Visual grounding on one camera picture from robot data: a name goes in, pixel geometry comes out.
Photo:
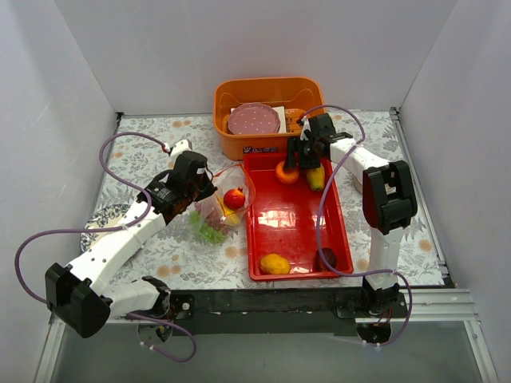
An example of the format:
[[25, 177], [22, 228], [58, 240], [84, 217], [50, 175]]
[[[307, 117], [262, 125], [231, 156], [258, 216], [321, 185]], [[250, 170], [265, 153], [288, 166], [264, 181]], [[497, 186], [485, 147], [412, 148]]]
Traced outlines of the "orange tangerine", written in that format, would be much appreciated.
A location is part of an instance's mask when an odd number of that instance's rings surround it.
[[280, 161], [275, 167], [275, 177], [282, 184], [294, 184], [300, 176], [298, 168], [286, 169], [285, 162]]

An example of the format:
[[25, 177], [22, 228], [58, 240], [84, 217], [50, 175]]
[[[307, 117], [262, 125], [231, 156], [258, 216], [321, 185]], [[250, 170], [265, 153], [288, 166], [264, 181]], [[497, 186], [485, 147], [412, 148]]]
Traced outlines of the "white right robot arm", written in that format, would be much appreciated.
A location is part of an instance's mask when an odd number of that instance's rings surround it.
[[418, 212], [410, 166], [376, 156], [352, 135], [337, 132], [327, 113], [298, 121], [302, 132], [287, 142], [285, 170], [316, 169], [324, 160], [345, 168], [362, 185], [362, 212], [370, 227], [370, 261], [362, 278], [362, 310], [383, 315], [398, 301], [398, 256], [405, 229]]

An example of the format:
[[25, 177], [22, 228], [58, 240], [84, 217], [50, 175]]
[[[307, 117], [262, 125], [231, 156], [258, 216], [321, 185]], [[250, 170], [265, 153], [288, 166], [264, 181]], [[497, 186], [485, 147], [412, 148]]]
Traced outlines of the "red pomegranate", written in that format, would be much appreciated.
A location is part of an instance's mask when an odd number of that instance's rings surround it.
[[244, 207], [245, 194], [243, 188], [232, 188], [223, 197], [224, 206], [230, 210], [237, 211]]

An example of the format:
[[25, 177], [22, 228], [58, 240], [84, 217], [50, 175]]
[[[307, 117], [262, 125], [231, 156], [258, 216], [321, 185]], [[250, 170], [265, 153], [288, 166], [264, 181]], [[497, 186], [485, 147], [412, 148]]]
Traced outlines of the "clear zip top bag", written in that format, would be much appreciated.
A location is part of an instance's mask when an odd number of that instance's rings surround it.
[[192, 237], [200, 244], [220, 245], [236, 231], [256, 197], [255, 186], [241, 163], [212, 176], [214, 193], [194, 203], [188, 216]]

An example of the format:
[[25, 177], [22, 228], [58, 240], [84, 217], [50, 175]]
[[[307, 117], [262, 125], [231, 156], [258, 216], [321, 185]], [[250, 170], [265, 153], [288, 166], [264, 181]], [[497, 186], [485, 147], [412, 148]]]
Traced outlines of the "green lettuce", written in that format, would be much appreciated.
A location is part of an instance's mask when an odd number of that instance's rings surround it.
[[198, 211], [192, 211], [190, 213], [188, 222], [192, 233], [203, 242], [211, 244], [222, 243], [226, 239], [226, 235], [222, 235], [210, 228], [205, 223], [205, 218], [203, 218]]

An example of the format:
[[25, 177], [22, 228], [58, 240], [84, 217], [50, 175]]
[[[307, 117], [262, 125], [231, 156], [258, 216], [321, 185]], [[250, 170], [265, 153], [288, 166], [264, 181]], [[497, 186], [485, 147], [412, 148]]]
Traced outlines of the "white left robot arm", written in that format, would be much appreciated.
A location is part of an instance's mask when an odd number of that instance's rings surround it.
[[57, 263], [45, 274], [50, 311], [82, 338], [97, 333], [108, 319], [132, 313], [163, 318], [170, 308], [170, 289], [144, 276], [120, 286], [110, 279], [157, 232], [188, 206], [213, 195], [205, 156], [185, 150], [173, 169], [155, 176], [141, 191], [113, 231], [66, 266]]

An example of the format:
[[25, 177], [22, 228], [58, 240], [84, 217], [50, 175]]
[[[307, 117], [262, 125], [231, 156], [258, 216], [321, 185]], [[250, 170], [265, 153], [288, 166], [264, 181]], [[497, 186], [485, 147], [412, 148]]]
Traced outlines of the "yellow corn cob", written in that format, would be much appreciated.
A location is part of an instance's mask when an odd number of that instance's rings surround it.
[[221, 222], [229, 227], [237, 227], [240, 225], [240, 218], [235, 211], [228, 208], [222, 199], [217, 198], [218, 207], [220, 209]]

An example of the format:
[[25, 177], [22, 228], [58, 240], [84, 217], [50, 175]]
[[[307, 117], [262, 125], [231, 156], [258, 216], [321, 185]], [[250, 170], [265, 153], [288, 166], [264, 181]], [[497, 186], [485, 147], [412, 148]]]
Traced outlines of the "purple grape bunch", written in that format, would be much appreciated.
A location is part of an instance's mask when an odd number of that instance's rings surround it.
[[212, 228], [214, 231], [221, 233], [222, 235], [227, 235], [231, 228], [221, 222], [222, 217], [219, 215], [217, 210], [211, 210], [205, 218], [205, 223]]

